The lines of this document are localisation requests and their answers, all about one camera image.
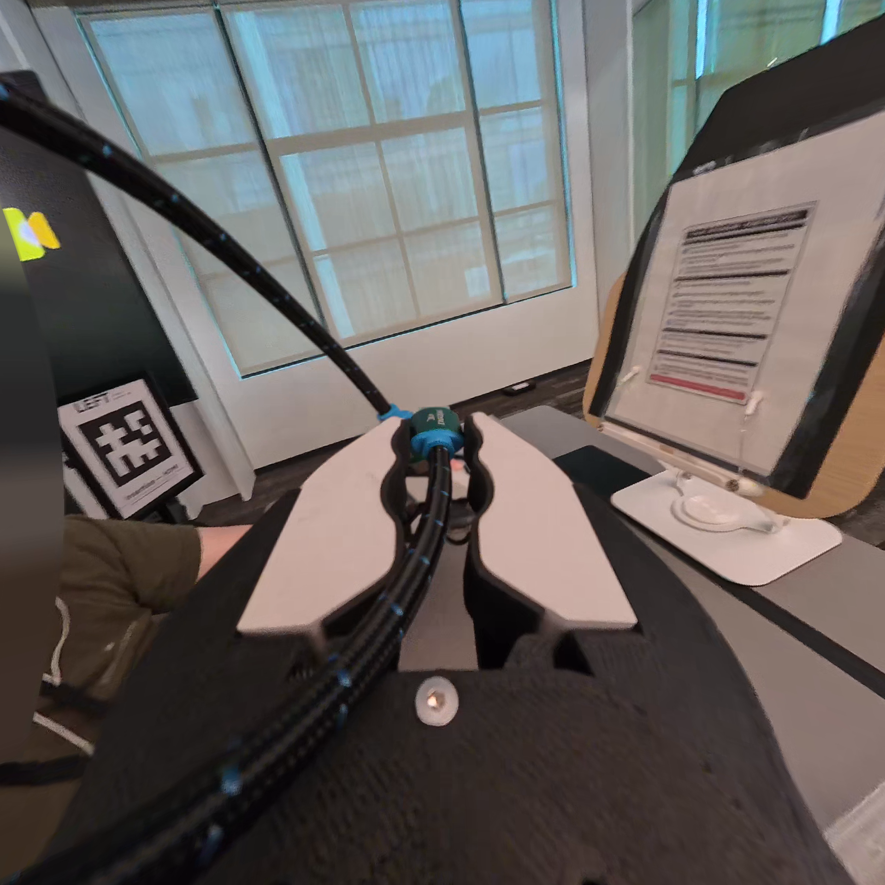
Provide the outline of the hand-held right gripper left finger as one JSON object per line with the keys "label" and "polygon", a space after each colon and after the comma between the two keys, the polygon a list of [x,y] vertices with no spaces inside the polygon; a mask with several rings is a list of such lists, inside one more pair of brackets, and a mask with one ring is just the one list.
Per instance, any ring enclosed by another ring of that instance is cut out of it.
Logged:
{"label": "hand-held right gripper left finger", "polygon": [[237,623],[242,636],[326,638],[403,559],[410,431],[389,418],[305,482]]}

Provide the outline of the black panel with yellow logo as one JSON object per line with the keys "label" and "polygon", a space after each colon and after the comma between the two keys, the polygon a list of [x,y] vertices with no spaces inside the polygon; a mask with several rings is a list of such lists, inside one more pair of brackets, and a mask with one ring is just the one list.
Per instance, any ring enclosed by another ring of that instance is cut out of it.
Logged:
{"label": "black panel with yellow logo", "polygon": [[23,259],[60,401],[147,376],[169,406],[196,393],[87,174],[2,129],[7,220],[43,216],[59,241]]}

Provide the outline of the person's left forearm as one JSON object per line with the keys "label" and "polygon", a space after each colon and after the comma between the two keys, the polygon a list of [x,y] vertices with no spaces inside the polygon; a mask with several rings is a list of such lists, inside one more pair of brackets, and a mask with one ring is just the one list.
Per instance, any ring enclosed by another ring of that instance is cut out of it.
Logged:
{"label": "person's left forearm", "polygon": [[60,598],[168,614],[199,580],[197,529],[82,515],[64,519]]}

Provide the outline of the printed instruction sheet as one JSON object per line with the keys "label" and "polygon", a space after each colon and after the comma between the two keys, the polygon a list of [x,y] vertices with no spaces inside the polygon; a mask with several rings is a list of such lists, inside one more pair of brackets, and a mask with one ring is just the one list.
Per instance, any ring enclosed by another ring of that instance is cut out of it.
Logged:
{"label": "printed instruction sheet", "polygon": [[811,201],[683,231],[648,383],[748,404],[816,210]]}

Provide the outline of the black sign board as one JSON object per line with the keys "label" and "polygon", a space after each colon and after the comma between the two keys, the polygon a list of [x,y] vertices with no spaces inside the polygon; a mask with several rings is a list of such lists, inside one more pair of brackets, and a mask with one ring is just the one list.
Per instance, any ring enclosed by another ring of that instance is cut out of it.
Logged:
{"label": "black sign board", "polygon": [[[804,498],[883,342],[883,95],[776,109],[761,134],[724,123],[691,145],[625,272],[603,419]],[[817,202],[802,259],[746,406],[647,382],[679,241],[690,226]]]}

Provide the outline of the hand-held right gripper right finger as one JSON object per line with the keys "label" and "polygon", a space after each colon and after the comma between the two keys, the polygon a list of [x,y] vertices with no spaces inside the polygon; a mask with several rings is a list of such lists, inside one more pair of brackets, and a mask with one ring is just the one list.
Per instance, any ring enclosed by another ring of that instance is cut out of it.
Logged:
{"label": "hand-held right gripper right finger", "polygon": [[483,579],[547,628],[629,630],[636,614],[568,476],[484,413],[465,426]]}

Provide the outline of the person's olive jacket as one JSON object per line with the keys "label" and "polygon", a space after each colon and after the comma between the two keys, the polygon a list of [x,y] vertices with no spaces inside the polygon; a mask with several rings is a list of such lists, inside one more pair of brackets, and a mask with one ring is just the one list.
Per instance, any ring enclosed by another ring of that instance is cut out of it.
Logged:
{"label": "person's olive jacket", "polygon": [[26,762],[89,756],[118,693],[180,598],[168,594],[61,595],[59,635],[45,674],[86,699],[90,710],[47,696],[37,700],[23,751]]}

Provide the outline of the white stand base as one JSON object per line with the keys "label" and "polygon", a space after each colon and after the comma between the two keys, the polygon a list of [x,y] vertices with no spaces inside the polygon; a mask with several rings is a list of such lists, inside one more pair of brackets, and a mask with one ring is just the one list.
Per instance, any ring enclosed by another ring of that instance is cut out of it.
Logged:
{"label": "white stand base", "polygon": [[615,492],[611,503],[719,578],[751,588],[779,580],[843,540],[824,520],[782,516],[673,468]]}

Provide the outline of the large gridded window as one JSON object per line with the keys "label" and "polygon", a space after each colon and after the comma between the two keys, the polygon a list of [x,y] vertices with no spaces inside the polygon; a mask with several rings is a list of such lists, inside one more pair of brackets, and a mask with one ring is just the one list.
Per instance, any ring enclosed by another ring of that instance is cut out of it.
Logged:
{"label": "large gridded window", "polygon": [[552,2],[74,16],[144,162],[344,345],[571,286]]}

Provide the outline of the tall side window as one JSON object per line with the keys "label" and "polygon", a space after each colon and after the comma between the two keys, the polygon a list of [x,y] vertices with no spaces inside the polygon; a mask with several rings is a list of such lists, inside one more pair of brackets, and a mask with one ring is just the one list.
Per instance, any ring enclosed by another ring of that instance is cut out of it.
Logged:
{"label": "tall side window", "polygon": [[634,188],[651,205],[730,87],[883,14],[882,1],[635,2]]}

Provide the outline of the person's left hand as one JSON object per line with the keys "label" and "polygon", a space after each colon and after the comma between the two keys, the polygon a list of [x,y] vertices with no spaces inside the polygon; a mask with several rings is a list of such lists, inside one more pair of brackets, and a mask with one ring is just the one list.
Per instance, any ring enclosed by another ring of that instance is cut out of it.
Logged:
{"label": "person's left hand", "polygon": [[203,526],[196,528],[200,542],[200,562],[196,580],[201,581],[245,537],[251,525]]}

